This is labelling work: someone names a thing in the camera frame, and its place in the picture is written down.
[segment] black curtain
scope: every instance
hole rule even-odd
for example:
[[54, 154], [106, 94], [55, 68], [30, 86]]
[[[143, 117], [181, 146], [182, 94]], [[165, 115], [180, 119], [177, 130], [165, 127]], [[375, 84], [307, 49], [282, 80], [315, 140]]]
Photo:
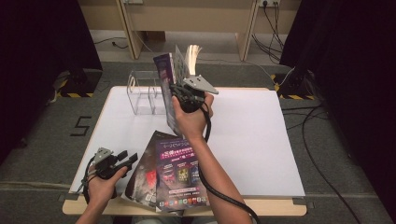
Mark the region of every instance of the black curtain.
[[63, 71], [102, 70], [77, 0], [0, 7], [0, 163], [35, 123]]
[[302, 1], [280, 63], [296, 66], [319, 43], [305, 69], [314, 71], [350, 154], [396, 222], [396, 1], [344, 1], [332, 22], [320, 24], [327, 34], [307, 42], [325, 3]]

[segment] hand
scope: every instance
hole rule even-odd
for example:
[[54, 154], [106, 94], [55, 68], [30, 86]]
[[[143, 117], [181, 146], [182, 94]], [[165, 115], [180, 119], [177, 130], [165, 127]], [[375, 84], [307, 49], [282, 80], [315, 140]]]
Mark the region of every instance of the hand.
[[[205, 92], [205, 103], [203, 108], [205, 111], [209, 111], [209, 117], [213, 116], [212, 104], [214, 97], [212, 94]], [[192, 113], [186, 113], [180, 107], [180, 102], [176, 96], [172, 97], [173, 107], [175, 109], [176, 120], [178, 128], [184, 134], [184, 136], [189, 140], [203, 139], [203, 132], [206, 126], [206, 120], [204, 113], [201, 109], [198, 109]]]
[[104, 180], [95, 175], [88, 176], [88, 192], [90, 194], [90, 203], [107, 205], [108, 201], [113, 196], [117, 181], [119, 181], [125, 175], [127, 170], [127, 167], [122, 167], [108, 180]]

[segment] white tabletop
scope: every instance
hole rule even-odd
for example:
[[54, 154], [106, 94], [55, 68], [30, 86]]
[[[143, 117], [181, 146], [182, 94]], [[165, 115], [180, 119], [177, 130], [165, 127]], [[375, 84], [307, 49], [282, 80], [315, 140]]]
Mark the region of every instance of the white tabletop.
[[[275, 91], [218, 88], [209, 146], [244, 197], [303, 197], [285, 122]], [[165, 115], [135, 115], [126, 87], [114, 87], [93, 131], [71, 191], [99, 147], [137, 152], [140, 158], [155, 130], [172, 133]], [[117, 184], [123, 192], [133, 171]]]

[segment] transparent acrylic box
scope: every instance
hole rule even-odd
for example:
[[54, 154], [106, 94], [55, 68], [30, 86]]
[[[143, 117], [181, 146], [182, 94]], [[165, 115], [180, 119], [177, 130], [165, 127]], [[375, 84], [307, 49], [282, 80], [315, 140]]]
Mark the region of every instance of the transparent acrylic box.
[[127, 94], [136, 115], [166, 114], [160, 83], [157, 71], [131, 71]]

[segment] person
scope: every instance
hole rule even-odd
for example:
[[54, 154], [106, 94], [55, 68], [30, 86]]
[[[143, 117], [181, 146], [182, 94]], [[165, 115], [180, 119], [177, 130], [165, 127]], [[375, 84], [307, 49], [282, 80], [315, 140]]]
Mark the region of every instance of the person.
[[[214, 96], [206, 92], [203, 108], [209, 112], [210, 117], [213, 116], [213, 102]], [[243, 197], [239, 193], [231, 178], [221, 167], [220, 163], [215, 158], [209, 145], [203, 137], [206, 126], [206, 120], [203, 111], [197, 110], [192, 113], [185, 113], [180, 107], [180, 103], [175, 96], [172, 97], [172, 103], [175, 109], [178, 127], [185, 138], [189, 141], [207, 182], [210, 183], [210, 185], [217, 191], [237, 200], [240, 203], [243, 203]], [[108, 200], [111, 198], [116, 182], [124, 174], [125, 173], [122, 170], [119, 170], [109, 180], [95, 178], [90, 181], [89, 190], [91, 201], [83, 215], [80, 217], [81, 222], [78, 220], [78, 223], [94, 223], [94, 221], [99, 218], [101, 213], [105, 210]], [[214, 217], [219, 224], [252, 223], [249, 213], [245, 210], [222, 200], [210, 192], [207, 194]]]

